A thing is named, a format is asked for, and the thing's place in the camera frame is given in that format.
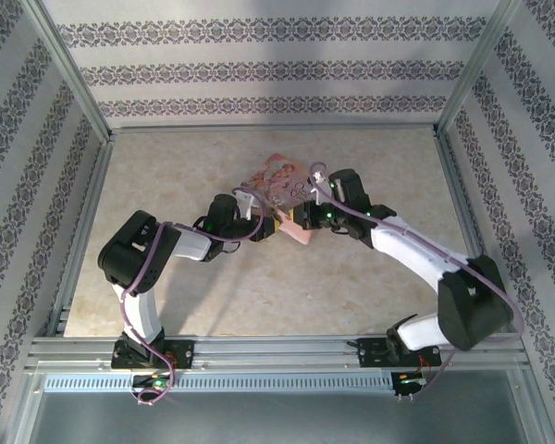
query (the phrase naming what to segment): enclosure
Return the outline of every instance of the enclosure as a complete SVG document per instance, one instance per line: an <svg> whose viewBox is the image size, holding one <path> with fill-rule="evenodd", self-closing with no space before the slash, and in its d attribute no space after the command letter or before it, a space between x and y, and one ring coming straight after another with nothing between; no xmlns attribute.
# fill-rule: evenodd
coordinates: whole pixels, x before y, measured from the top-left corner
<svg viewBox="0 0 555 444"><path fill-rule="evenodd" d="M99 252L138 209L191 225L273 153L353 168L374 204L488 254L522 340L459 352L397 402L349 343L435 292L349 237L279 232L169 261L157 309L192 365L137 406ZM0 442L154 431L555 442L555 1L0 0Z"/></svg>

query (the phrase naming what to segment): wire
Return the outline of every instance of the wire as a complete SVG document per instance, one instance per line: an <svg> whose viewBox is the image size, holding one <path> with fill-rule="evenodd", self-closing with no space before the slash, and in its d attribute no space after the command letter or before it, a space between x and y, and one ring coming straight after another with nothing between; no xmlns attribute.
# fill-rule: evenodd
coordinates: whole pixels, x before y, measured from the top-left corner
<svg viewBox="0 0 555 444"><path fill-rule="evenodd" d="M167 351L165 353L165 356L170 360L170 363L173 364L173 368L176 369L179 363L177 362L177 358L175 357L175 355L170 351Z"/></svg>
<svg viewBox="0 0 555 444"><path fill-rule="evenodd" d="M426 240L426 239L422 238L420 235L418 235L414 231L411 231L410 229L405 228L405 227L399 227L398 225L392 224L390 222L387 222L386 220L382 220L382 219L379 219L377 217L368 216L364 213L356 211L356 210L350 208L349 206L344 205L343 203L337 201L328 192L323 190L318 185L318 183L316 182L316 178L315 178L316 173L326 176L327 175L327 165L325 165L323 162L314 162L313 164L311 164L309 180L311 181L311 184L313 185L314 189L318 193L320 193L325 199L327 199L331 204L333 204L335 207L339 208L342 211L345 211L349 215L360 217L361 219L367 220L369 222L373 222L375 224L378 224L381 227L385 227L385 228L391 229L393 231L396 231L396 232L400 233L402 236L406 236L408 238L413 239L415 242L417 242L419 245L424 247L426 250L436 254L437 256L441 257L445 261L447 261L447 262L449 262L449 263L451 263L455 266L458 266L460 269L464 270L466 273L471 275L473 278L477 279L479 282L481 282L486 287L488 287L490 290L492 290L494 293L496 293L498 296L500 296L501 299L508 304L508 306L512 309L512 312L514 313L514 317L515 317L515 321L516 321L515 322L515 324L516 324L516 334L509 337L509 338L501 338L501 339L499 339L499 338L488 338L488 339L486 339L486 342L493 342L493 343L514 342L514 341L516 341L516 340L518 340L519 338L522 337L522 335L524 333L524 318L522 316L522 313L520 312L520 309L518 308L516 303L506 294L505 291L500 289L500 287L498 287L496 284L491 282L485 276L478 273L476 270L473 270L473 268L471 268L470 266L463 264L461 261L459 261L458 259L453 257L451 254L448 254L444 250L440 249L437 245L433 244L429 240ZM448 358L446 358L446 361L444 361L444 363L440 366L440 368L438 369L438 372L434 375L432 380L428 384L426 384L419 392L417 392L417 395L420 395L421 393L430 389L430 386L432 386L439 379L440 375L442 374L444 369L448 366L448 364L450 363L450 360L452 359L452 357L454 356L456 351L457 351L457 349L453 349L450 352Z"/></svg>
<svg viewBox="0 0 555 444"><path fill-rule="evenodd" d="M174 368L174 365L173 365L171 359L169 359L164 354L162 354L160 351L158 351L157 349L152 347L136 331L135 327L133 326L133 324L130 321L130 318L128 317L128 312L126 310L126 300L128 299L128 295L131 294L132 292L134 292L138 288L140 283L142 282L142 279L144 278L144 276L146 274L146 271L148 271L148 268L150 267L150 263L154 259L154 253L156 252L156 248L158 247L158 243L160 242L160 238L161 238L161 236L163 234L163 231L166 227L188 229L189 231L194 231L194 232L196 232L198 234L201 234L201 235L203 235L207 238L210 238L210 239L213 239L213 240L216 240L216 241L223 241L223 242L246 241L247 239L249 239L249 238L253 237L255 234L257 234L257 231L259 231L259 229L261 229L261 226L263 225L263 222L264 222L264 212L265 212L265 210L264 210L264 206L263 206L263 201L259 198L259 196L257 196L257 194L254 191L248 190L246 188L239 187L239 188L235 188L232 192L234 192L234 191L242 191L242 192L245 192L247 194L250 194L259 203L260 211L261 211L261 217L259 217L259 223L256 225L255 229L251 233L249 233L246 236L242 236L240 238L227 239L227 238L220 238L218 236L211 235L209 233L206 233L205 231L201 231L201 230L199 230L197 228L194 228L194 227L188 227L188 226L182 225L182 224L172 224L171 222L161 222L160 225L158 226L158 230L156 231L156 234L154 235L154 239L153 239L153 241L150 245L150 251L146 255L146 260L144 261L144 263L142 265L142 268L140 268L140 271L138 272L136 277L133 279L131 284L129 284L129 286L121 292L121 296L119 298L119 308L121 310L121 317L123 318L123 322L126 324L126 326L128 327L131 334L135 337L135 339L137 339L138 342L140 342L140 344L143 346L143 348L146 349L148 352L152 353L158 359L160 359L163 363L165 363L166 367L168 368L168 383L166 384L166 387L162 391L158 391L154 388L144 388L138 394L135 394L135 393L132 392L132 395L134 396L134 398L136 398L138 400L139 404L154 405L155 403L162 400L167 395L167 393L171 390L171 388L175 385L175 368ZM151 400L147 401L147 400L144 399L144 396L147 395L147 394L154 395L154 397Z"/></svg>
<svg viewBox="0 0 555 444"><path fill-rule="evenodd" d="M432 366L429 364L428 361L424 359L424 357L421 354L418 356L419 356L419 368L415 370L415 373L419 373L424 367L427 367L427 376L424 376L424 377L425 379L428 379L432 375Z"/></svg>

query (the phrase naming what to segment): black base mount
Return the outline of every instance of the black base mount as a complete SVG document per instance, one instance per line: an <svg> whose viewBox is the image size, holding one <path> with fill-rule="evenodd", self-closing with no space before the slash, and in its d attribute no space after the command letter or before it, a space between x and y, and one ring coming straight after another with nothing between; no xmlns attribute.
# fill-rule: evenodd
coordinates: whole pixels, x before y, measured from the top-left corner
<svg viewBox="0 0 555 444"><path fill-rule="evenodd" d="M169 358L176 369L191 368L194 341L165 339L165 331L162 330L150 345ZM167 369L167 365L128 335L122 333L113 349L111 368L113 370Z"/></svg>
<svg viewBox="0 0 555 444"><path fill-rule="evenodd" d="M425 347L418 351L393 354L387 343L387 338L359 338L355 342L348 342L348 344L357 349L358 361L362 368L417 368L422 365L423 361L433 367L442 364L438 347Z"/></svg>

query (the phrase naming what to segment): patterned wallpaper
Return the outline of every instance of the patterned wallpaper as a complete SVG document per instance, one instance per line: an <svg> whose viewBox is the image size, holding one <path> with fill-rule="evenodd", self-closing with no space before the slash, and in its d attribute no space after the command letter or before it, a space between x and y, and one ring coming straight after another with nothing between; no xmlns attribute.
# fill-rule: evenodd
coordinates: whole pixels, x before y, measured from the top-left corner
<svg viewBox="0 0 555 444"><path fill-rule="evenodd" d="M497 0L46 0L112 128L433 123Z"/></svg>
<svg viewBox="0 0 555 444"><path fill-rule="evenodd" d="M523 1L449 132L555 428L555 2Z"/></svg>
<svg viewBox="0 0 555 444"><path fill-rule="evenodd" d="M18 0L0 0L0 437L100 146Z"/></svg>

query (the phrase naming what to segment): gray metal surface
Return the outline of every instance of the gray metal surface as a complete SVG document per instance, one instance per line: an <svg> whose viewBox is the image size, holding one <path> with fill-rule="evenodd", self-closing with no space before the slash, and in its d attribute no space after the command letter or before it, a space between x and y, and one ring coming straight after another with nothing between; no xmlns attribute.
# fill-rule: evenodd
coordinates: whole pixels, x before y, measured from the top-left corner
<svg viewBox="0 0 555 444"><path fill-rule="evenodd" d="M414 403L389 395L45 393L33 443L521 443L504 372L448 373Z"/></svg>
<svg viewBox="0 0 555 444"><path fill-rule="evenodd" d="M555 431L550 424L533 371L516 368L506 372L506 375L527 442L555 444Z"/></svg>
<svg viewBox="0 0 555 444"><path fill-rule="evenodd" d="M18 390L17 402L24 405L24 409L16 409L8 421L8 428L3 437L3 444L26 444L30 442L31 433L36 424L37 413L42 402L45 375L23 375L21 387Z"/></svg>

